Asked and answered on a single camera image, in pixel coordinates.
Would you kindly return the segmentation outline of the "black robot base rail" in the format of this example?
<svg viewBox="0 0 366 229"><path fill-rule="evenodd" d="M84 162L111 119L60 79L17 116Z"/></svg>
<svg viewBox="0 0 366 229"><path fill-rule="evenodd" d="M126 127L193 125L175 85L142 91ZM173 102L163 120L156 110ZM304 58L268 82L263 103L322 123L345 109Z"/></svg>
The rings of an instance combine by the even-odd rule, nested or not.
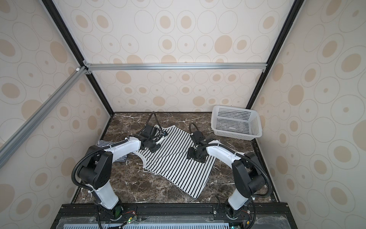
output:
<svg viewBox="0 0 366 229"><path fill-rule="evenodd" d="M229 218L219 203L123 204L112 220L95 204L62 205L53 229L295 229L286 203L250 204Z"/></svg>

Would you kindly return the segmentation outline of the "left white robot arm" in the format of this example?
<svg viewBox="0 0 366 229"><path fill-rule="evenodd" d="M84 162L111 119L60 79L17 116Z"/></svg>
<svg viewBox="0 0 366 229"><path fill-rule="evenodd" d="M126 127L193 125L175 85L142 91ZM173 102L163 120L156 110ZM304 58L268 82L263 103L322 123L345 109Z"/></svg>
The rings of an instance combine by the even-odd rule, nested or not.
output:
<svg viewBox="0 0 366 229"><path fill-rule="evenodd" d="M119 158L139 150L154 153L168 135L161 127L146 125L142 131L104 147L92 146L71 172L72 182L90 191L97 204L106 210L120 207L120 199L110 184L112 164Z"/></svg>

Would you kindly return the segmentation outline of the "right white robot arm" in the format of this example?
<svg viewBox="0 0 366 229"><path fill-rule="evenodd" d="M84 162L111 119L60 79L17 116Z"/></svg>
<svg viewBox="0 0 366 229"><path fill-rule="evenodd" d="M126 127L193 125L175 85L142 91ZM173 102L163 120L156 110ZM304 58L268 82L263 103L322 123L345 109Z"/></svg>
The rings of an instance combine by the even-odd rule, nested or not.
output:
<svg viewBox="0 0 366 229"><path fill-rule="evenodd" d="M269 176L258 163L255 154L235 152L218 140L205 138L200 131L190 133L190 137L193 147L188 149L188 159L205 163L208 156L213 156L232 169L235 190L225 202L227 215L233 217L256 197L271 195Z"/></svg>

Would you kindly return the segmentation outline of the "white plastic laundry basket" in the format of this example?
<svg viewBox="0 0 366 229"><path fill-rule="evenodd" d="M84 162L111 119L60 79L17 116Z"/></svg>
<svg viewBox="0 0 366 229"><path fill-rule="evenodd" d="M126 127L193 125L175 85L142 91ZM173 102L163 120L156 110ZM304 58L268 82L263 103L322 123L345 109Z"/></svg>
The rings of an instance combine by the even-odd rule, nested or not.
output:
<svg viewBox="0 0 366 229"><path fill-rule="evenodd" d="M248 141L262 136L258 112L232 106L213 107L211 128L215 135Z"/></svg>

